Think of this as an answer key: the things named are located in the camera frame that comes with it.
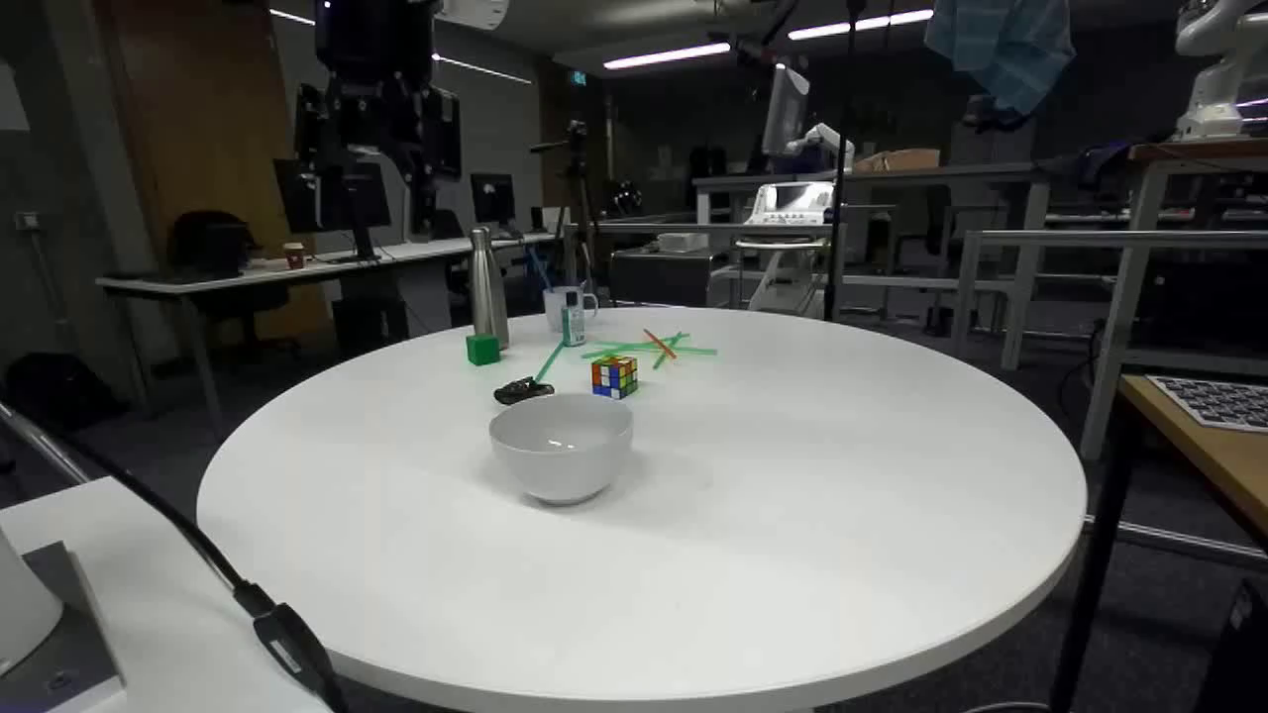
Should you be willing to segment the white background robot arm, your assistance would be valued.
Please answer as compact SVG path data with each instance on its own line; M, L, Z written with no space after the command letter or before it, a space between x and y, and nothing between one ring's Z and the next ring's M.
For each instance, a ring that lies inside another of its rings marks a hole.
M1202 59L1189 106L1178 118L1181 141L1234 141L1243 134L1239 88L1268 50L1265 0L1186 0L1178 50Z

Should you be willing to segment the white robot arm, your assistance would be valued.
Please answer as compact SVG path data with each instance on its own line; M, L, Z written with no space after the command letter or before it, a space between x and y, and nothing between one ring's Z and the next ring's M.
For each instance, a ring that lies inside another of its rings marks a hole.
M314 50L330 79L299 98L299 155L357 208L349 163L357 146L383 155L403 180L403 224L433 229L440 174L440 89L433 83L433 32L440 0L314 0Z

